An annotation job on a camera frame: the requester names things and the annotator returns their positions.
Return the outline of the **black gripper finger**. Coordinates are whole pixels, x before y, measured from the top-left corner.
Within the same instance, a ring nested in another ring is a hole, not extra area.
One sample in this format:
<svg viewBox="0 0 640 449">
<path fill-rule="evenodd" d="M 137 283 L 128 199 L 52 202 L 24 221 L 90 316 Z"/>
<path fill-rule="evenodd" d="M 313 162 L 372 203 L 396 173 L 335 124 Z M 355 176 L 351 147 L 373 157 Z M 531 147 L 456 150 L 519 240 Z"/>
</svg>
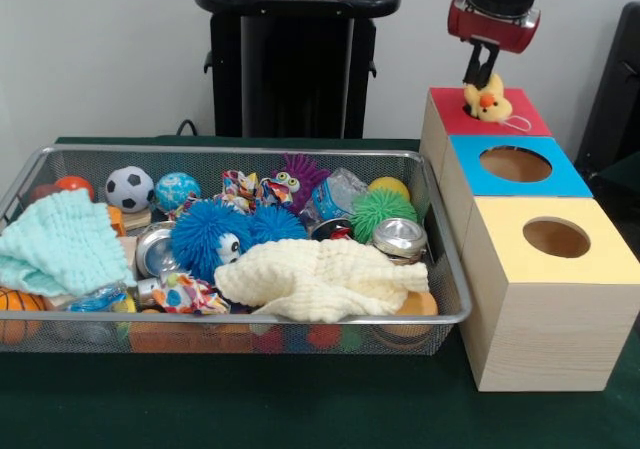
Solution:
<svg viewBox="0 0 640 449">
<path fill-rule="evenodd" d="M 463 77 L 464 84 L 476 85 L 480 80 L 480 55 L 483 49 L 481 42 L 472 42 L 473 50 Z"/>
<path fill-rule="evenodd" d="M 484 63 L 481 64 L 478 72 L 478 88 L 483 89 L 489 83 L 489 79 L 493 73 L 494 65 L 498 58 L 500 48 L 494 44 L 485 44 L 489 55 Z"/>
</svg>

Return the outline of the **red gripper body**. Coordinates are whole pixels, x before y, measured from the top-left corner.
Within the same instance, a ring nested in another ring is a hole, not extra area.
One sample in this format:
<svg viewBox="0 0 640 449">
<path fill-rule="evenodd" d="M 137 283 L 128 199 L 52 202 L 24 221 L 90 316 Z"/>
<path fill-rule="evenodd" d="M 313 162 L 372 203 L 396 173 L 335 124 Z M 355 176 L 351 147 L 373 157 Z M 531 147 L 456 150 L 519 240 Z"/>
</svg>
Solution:
<svg viewBox="0 0 640 449">
<path fill-rule="evenodd" d="M 529 9 L 524 15 L 502 17 L 480 11 L 470 0 L 452 0 L 447 30 L 466 42 L 484 42 L 502 51 L 522 53 L 539 27 L 541 11 Z"/>
</svg>

